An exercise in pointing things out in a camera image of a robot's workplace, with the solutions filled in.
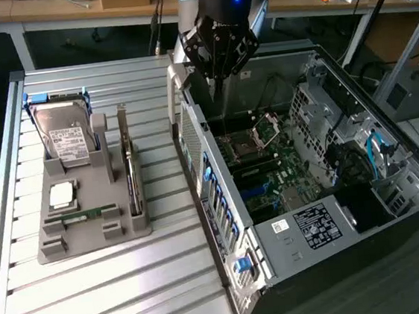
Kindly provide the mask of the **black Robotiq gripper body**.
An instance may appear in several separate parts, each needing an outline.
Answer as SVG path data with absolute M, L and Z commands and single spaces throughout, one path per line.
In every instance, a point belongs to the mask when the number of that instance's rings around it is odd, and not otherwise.
M 199 39 L 208 52 L 256 40 L 248 23 L 252 0 L 198 0 Z

